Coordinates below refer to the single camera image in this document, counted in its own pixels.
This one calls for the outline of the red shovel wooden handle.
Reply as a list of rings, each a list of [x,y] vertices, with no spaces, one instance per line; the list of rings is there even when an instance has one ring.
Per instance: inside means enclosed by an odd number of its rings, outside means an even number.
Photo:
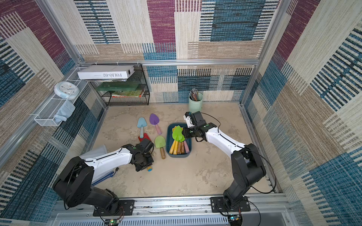
[[[148,136],[147,133],[143,133],[143,137],[138,136],[138,140],[140,142],[142,142],[144,139],[147,139],[147,140],[151,141],[151,139],[150,139],[150,137]]]

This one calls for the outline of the green trowel yellow handle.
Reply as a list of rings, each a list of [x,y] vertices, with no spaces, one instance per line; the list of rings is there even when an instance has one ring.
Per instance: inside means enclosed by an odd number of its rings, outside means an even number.
[[[185,137],[183,135],[183,129],[181,128],[181,126],[176,126],[172,129],[172,138],[173,142],[169,149],[169,154],[173,154],[174,141],[184,142],[185,140]]]

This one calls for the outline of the light blue trowel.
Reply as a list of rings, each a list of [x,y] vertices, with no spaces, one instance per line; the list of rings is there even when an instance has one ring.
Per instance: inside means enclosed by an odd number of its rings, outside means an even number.
[[[144,128],[147,126],[147,122],[144,117],[140,117],[137,122],[137,127],[140,129],[140,138],[144,138]]]

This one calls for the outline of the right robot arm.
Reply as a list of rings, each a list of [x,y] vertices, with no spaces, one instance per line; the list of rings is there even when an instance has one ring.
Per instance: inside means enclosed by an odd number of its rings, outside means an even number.
[[[223,192],[223,204],[227,210],[238,208],[247,191],[264,176],[266,169],[254,144],[245,145],[225,133],[214,123],[207,123],[201,112],[186,112],[183,128],[185,138],[201,138],[222,150],[232,163],[233,182]]]

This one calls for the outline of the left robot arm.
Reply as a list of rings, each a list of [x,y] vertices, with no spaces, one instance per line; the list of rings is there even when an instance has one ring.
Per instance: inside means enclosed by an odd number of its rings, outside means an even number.
[[[100,156],[72,158],[55,180],[52,188],[63,200],[65,209],[80,204],[92,205],[96,214],[106,216],[123,215],[124,207],[118,196],[109,189],[93,186],[93,182],[107,175],[113,169],[132,164],[136,171],[150,167],[154,160],[155,145],[148,139],[137,145],[127,144],[116,151]]]

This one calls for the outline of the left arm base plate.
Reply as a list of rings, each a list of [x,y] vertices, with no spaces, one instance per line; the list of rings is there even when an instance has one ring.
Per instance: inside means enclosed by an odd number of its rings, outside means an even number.
[[[133,199],[123,199],[111,204],[107,208],[95,208],[93,212],[94,217],[108,217],[108,216],[131,216],[133,214],[135,200]]]

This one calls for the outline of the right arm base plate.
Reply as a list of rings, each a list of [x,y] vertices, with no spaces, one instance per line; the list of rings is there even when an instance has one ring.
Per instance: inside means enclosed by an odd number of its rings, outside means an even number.
[[[246,212],[251,211],[250,202],[246,196],[236,201],[230,201],[226,197],[210,197],[211,209],[213,213]]]

